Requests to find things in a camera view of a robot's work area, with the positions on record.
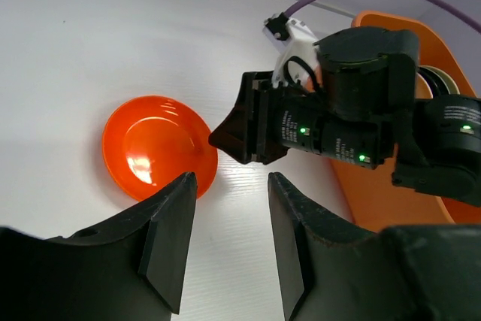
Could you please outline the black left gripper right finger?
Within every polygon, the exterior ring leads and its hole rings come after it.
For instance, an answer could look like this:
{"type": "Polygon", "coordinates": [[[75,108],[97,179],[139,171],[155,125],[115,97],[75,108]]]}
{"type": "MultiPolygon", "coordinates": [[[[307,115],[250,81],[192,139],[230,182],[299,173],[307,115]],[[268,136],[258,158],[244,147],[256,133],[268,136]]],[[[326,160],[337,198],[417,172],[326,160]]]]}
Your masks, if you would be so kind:
{"type": "Polygon", "coordinates": [[[478,320],[480,227],[370,232],[268,176],[287,320],[478,320]]]}

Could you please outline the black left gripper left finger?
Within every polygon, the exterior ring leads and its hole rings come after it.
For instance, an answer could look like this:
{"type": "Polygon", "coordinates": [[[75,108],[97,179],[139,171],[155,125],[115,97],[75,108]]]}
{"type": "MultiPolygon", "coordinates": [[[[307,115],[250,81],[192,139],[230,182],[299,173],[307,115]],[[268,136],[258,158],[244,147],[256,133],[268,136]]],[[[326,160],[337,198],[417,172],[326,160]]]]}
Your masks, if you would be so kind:
{"type": "Polygon", "coordinates": [[[1,230],[3,320],[169,320],[179,313],[196,206],[185,173],[68,238],[1,230]]]}

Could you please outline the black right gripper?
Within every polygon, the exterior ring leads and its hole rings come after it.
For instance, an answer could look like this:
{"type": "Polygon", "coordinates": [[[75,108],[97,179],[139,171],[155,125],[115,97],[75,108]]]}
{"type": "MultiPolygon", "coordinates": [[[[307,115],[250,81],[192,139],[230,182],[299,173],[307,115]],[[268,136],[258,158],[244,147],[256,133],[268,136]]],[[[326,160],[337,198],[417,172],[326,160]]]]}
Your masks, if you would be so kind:
{"type": "Polygon", "coordinates": [[[322,82],[313,92],[243,75],[241,104],[209,145],[236,162],[269,164],[295,148],[374,169],[397,154],[419,163],[413,112],[419,39],[408,30],[346,29],[315,45],[322,82]]]}

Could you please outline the orange red plate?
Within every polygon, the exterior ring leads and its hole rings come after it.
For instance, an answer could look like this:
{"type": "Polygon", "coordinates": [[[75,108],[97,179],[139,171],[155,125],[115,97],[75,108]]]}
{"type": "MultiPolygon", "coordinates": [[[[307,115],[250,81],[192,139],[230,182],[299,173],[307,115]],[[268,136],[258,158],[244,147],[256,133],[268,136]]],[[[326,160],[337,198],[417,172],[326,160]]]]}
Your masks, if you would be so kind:
{"type": "Polygon", "coordinates": [[[197,179],[197,196],[212,185],[218,153],[211,130],[184,103],[144,95],[120,105],[101,139],[105,166],[116,185],[137,201],[149,198],[185,172],[197,179]]]}

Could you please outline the cream floral plate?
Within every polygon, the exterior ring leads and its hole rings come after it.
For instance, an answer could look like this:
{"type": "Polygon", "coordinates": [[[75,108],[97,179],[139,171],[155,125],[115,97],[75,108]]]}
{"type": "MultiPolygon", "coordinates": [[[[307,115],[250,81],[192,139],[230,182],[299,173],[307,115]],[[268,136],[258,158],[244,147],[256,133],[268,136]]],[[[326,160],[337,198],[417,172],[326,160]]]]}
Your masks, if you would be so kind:
{"type": "Polygon", "coordinates": [[[416,88],[415,88],[415,98],[416,99],[432,99],[433,93],[426,79],[421,75],[416,75],[416,88]]]}

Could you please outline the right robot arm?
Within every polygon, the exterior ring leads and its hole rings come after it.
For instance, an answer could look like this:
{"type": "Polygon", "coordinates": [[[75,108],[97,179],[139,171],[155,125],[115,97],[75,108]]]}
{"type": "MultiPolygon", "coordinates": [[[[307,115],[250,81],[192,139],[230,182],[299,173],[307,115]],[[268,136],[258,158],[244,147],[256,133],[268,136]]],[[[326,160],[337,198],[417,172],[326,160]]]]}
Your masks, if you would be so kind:
{"type": "Polygon", "coordinates": [[[480,101],[415,97],[419,40],[408,30],[356,27],[314,45],[322,84],[307,91],[267,72],[243,75],[211,146],[241,164],[270,164],[289,149],[375,169],[395,159],[392,183],[480,204],[480,101]]]}

